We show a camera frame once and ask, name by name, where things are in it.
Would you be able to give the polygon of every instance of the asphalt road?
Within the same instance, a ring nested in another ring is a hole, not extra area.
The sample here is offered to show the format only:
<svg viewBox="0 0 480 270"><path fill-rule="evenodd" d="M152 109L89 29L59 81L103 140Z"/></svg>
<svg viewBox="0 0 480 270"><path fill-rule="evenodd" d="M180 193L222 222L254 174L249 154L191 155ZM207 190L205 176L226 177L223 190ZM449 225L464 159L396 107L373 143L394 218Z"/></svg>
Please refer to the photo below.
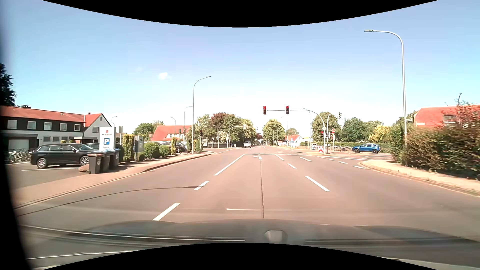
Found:
<svg viewBox="0 0 480 270"><path fill-rule="evenodd" d="M19 209L19 222L83 230L122 221L266 218L480 238L479 197L358 164L373 154L300 156L263 146L216 152ZM36 241L25 239L27 246Z"/></svg>

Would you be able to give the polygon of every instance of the house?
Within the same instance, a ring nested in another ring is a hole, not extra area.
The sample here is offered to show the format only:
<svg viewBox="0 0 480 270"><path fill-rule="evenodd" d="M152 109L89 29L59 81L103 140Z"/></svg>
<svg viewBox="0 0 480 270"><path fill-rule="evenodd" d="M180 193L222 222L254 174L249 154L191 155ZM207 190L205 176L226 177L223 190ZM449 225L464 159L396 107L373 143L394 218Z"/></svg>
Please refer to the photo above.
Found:
<svg viewBox="0 0 480 270"><path fill-rule="evenodd" d="M480 111L480 105L472 106ZM457 106L421 108L413 116L413 121L418 127L437 127L445 124L454 124L457 112Z"/></svg>
<svg viewBox="0 0 480 270"><path fill-rule="evenodd" d="M183 132L185 135L188 133L189 126L183 125L158 125L156 126L155 133L152 136L152 142L169 141L175 136L177 140L184 141Z"/></svg>
<svg viewBox="0 0 480 270"><path fill-rule="evenodd" d="M107 121L105 116L102 113L90 112L84 115L85 118L85 129L82 136L75 137L77 143L97 143L100 139L100 127L108 126L111 127L111 124Z"/></svg>
<svg viewBox="0 0 480 270"><path fill-rule="evenodd" d="M30 149L83 135L84 115L60 111L0 106L0 130L8 150Z"/></svg>

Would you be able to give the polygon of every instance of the parked car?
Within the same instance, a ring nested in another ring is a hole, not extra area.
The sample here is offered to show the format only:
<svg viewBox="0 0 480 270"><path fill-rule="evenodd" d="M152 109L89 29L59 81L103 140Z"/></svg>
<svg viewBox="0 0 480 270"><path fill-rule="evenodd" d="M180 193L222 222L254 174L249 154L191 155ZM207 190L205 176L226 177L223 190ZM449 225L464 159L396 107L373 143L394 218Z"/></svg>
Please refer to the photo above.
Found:
<svg viewBox="0 0 480 270"><path fill-rule="evenodd" d="M39 169L45 169L50 165L65 166L68 164L88 164L87 154L95 153L93 149L84 144L50 144L42 145L31 151L30 164Z"/></svg>
<svg viewBox="0 0 480 270"><path fill-rule="evenodd" d="M89 143L85 144L86 146L90 146L93 149L100 149L100 143Z"/></svg>
<svg viewBox="0 0 480 270"><path fill-rule="evenodd" d="M172 148L172 142L171 141L159 141L159 142L156 142L160 145L166 145L168 146L170 149ZM186 152L187 151L187 146L182 144L182 143L177 143L177 147L176 147L176 150L175 150L177 153L182 153L182 152Z"/></svg>
<svg viewBox="0 0 480 270"><path fill-rule="evenodd" d="M373 154L376 154L380 152L380 146L376 144L364 144L361 146L355 146L352 147L352 150L355 153L360 153L360 152L372 152Z"/></svg>

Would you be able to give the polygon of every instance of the trash bin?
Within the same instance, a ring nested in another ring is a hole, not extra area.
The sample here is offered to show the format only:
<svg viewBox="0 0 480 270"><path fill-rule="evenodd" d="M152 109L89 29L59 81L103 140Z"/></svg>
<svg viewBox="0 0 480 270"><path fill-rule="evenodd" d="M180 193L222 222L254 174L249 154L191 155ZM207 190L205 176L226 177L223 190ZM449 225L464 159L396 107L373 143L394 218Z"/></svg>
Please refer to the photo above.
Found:
<svg viewBox="0 0 480 270"><path fill-rule="evenodd" d="M114 151L111 151L112 155L110 155L110 170L113 170L119 166L119 154L120 154L120 149L115 149Z"/></svg>
<svg viewBox="0 0 480 270"><path fill-rule="evenodd" d="M96 174L101 172L101 163L103 154L88 154L88 170L87 174Z"/></svg>
<svg viewBox="0 0 480 270"><path fill-rule="evenodd" d="M101 171L102 172L108 172L108 169L110 167L110 156L112 155L111 152L105 152L104 156L102 157L102 162L101 162Z"/></svg>

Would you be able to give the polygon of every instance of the street lamp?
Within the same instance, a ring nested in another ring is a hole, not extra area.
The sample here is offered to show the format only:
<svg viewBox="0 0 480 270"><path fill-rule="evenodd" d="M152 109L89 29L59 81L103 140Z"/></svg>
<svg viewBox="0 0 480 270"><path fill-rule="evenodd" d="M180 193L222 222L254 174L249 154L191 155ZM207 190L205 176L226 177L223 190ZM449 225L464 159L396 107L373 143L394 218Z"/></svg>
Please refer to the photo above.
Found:
<svg viewBox="0 0 480 270"><path fill-rule="evenodd" d="M403 53L403 41L399 35L395 34L394 32L389 31L379 31L379 30L364 30L364 32L381 32L381 33L389 33L395 35L398 39L400 39L400 43L402 44L402 82L403 82L403 125L404 125L404 134L405 134L405 145L407 145L407 102L405 96L405 61L404 61L404 53Z"/></svg>
<svg viewBox="0 0 480 270"><path fill-rule="evenodd" d="M175 127L173 128L173 136L174 136L175 138L176 138L176 136L175 136L175 135L176 135L176 134L175 134L176 132L177 132L177 120L175 120Z"/></svg>
<svg viewBox="0 0 480 270"><path fill-rule="evenodd" d="M193 124L195 123L195 118L194 118L194 110L195 110L195 84L198 83L198 81L196 81L194 84L193 84L193 98L192 98L192 154L193 154Z"/></svg>
<svg viewBox="0 0 480 270"><path fill-rule="evenodd" d="M185 107L183 110L183 140L185 140L185 111L187 108L190 108L191 106Z"/></svg>

